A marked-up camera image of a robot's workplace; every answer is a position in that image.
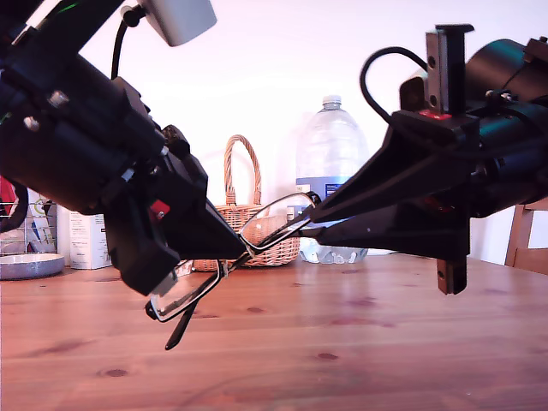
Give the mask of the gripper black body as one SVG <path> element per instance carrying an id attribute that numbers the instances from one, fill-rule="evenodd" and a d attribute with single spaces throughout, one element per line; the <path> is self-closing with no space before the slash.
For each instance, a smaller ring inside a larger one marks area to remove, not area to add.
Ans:
<path id="1" fill-rule="evenodd" d="M 428 254 L 438 260 L 438 288 L 446 295 L 461 293 L 468 284 L 470 217 L 474 172 L 480 162 L 479 120 L 466 113 L 465 33 L 470 25 L 437 26 L 426 35 L 427 140 L 436 152 L 426 197 L 433 233 Z"/>
<path id="2" fill-rule="evenodd" d="M 151 206 L 157 200 L 179 208 L 190 208 L 190 194 L 167 158 L 190 154 L 182 132 L 173 125 L 162 130 L 163 152 L 127 152 L 118 147 L 109 159 L 104 177 L 104 220 L 112 264 L 134 291 L 149 295 L 181 259 L 170 248 Z"/>

